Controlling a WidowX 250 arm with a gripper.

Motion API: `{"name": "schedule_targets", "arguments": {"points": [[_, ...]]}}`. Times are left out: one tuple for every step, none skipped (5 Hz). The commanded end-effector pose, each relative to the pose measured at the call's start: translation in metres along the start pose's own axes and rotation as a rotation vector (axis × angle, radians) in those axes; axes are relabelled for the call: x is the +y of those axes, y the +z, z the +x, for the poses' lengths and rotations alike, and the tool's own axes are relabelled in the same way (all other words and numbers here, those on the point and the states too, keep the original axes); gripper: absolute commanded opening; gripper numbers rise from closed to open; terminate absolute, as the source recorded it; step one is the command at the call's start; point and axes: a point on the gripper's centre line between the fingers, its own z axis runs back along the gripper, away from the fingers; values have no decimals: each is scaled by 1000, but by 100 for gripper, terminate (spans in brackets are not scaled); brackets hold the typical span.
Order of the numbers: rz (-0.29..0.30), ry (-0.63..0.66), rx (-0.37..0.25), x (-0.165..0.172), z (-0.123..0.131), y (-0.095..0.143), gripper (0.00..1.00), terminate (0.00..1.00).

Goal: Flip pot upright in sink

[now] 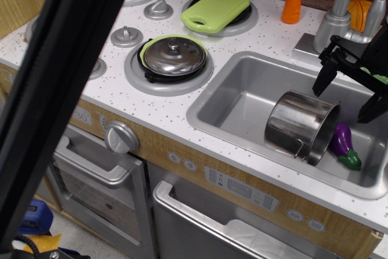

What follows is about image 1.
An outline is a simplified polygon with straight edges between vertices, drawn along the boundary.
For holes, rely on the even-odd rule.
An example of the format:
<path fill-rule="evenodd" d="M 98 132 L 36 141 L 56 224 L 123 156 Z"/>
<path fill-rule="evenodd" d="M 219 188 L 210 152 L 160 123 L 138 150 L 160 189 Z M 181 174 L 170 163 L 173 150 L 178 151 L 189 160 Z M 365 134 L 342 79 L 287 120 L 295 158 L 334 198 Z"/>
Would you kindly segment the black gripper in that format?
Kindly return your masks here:
<path fill-rule="evenodd" d="M 312 87 L 319 97 L 340 71 L 375 94 L 362 106 L 358 123 L 369 123 L 387 112 L 387 85 L 362 70 L 366 67 L 371 74 L 387 76 L 387 23 L 368 43 L 357 43 L 340 36 L 332 36 L 319 59 L 322 69 Z"/>

